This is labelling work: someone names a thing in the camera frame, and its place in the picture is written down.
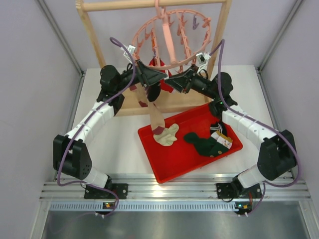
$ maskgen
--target white wall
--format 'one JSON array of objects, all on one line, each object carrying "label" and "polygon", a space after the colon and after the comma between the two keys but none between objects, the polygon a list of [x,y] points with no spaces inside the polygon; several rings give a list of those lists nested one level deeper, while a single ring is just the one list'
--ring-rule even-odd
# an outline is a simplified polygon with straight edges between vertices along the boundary
[{"label": "white wall", "polygon": [[0,8],[0,238],[28,238],[79,75],[35,1]]},{"label": "white wall", "polygon": [[[75,9],[75,1],[46,0],[46,2],[81,67],[83,69],[99,67],[90,40]],[[258,66],[293,2],[294,0],[234,0],[224,34],[226,47],[223,64]],[[205,4],[192,5],[189,8],[212,17],[212,27],[215,30],[220,6],[220,4]],[[127,61],[118,52],[117,47],[109,42],[109,37],[113,36],[123,41],[124,44],[129,44],[141,25],[155,16],[155,8],[92,12],[89,15],[96,29],[106,62],[123,66],[127,64]],[[134,21],[128,21],[128,17],[132,17]],[[191,34],[191,25],[192,19],[188,21],[189,39],[201,45],[200,41],[204,36],[197,38],[199,28],[196,34]]]},{"label": "white wall", "polygon": [[319,212],[319,1],[306,0],[263,71],[280,126],[290,130]]}]

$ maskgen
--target wooden frame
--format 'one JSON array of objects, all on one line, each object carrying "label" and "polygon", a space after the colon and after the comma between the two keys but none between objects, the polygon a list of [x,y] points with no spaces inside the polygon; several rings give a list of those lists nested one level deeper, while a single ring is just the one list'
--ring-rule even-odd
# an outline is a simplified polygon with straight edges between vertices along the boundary
[{"label": "wooden frame", "polygon": [[[212,49],[214,49],[223,37],[232,0],[160,0],[159,6],[178,6],[206,3],[222,4],[212,45]],[[107,2],[83,2],[83,0],[76,0],[75,5],[85,30],[91,40],[99,65],[102,68],[106,65],[106,62],[88,12],[155,7],[155,0],[118,0]],[[215,52],[208,62],[207,72],[209,77],[212,74],[217,54],[218,52]],[[141,115],[149,113],[148,108],[142,108],[139,105],[133,92],[126,90],[124,95],[126,100],[124,101],[123,106],[118,113],[119,116]],[[209,98],[194,91],[190,91],[187,95],[178,93],[169,94],[168,92],[162,91],[156,101],[156,105],[163,113],[181,112],[209,101]]]}]

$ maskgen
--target red cloth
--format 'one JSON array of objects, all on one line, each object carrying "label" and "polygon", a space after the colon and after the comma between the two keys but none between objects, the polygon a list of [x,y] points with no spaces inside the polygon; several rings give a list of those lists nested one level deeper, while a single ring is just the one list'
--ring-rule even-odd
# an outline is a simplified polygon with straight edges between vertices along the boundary
[{"label": "red cloth", "polygon": [[[160,66],[164,66],[164,65],[165,65],[165,63],[164,63],[162,60],[159,60],[159,61],[160,61]],[[155,58],[153,58],[153,59],[150,61],[149,66],[155,66]],[[161,88],[162,90],[168,91],[168,92],[170,92],[170,93],[172,93],[173,90],[174,90],[171,86],[169,86],[168,84],[166,84],[166,83],[164,82],[164,79],[161,79],[161,81],[160,81],[160,88]]]}]

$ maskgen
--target beige sock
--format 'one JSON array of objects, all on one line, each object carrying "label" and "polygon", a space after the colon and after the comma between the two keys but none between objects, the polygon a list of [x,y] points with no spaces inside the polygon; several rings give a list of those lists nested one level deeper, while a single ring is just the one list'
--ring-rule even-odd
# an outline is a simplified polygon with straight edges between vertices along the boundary
[{"label": "beige sock", "polygon": [[171,146],[174,141],[177,140],[175,137],[176,132],[179,130],[179,126],[177,124],[172,124],[171,127],[165,128],[163,133],[154,134],[153,137],[157,143],[163,146]]}]

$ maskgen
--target red tray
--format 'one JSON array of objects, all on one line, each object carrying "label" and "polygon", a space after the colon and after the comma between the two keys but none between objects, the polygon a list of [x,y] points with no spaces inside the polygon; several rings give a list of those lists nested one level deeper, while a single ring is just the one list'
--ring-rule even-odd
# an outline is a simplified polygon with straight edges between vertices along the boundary
[{"label": "red tray", "polygon": [[168,147],[162,146],[154,140],[150,125],[138,130],[158,183],[172,180],[243,148],[243,144],[229,125],[226,125],[226,128],[228,136],[233,139],[232,147],[227,153],[218,157],[200,156],[194,145],[186,143],[183,139],[184,135],[190,132],[195,132],[202,138],[209,138],[210,125],[218,121],[218,118],[211,115],[208,104],[165,119],[165,127],[168,128],[174,123],[179,126],[179,130],[175,135],[177,141]]}]

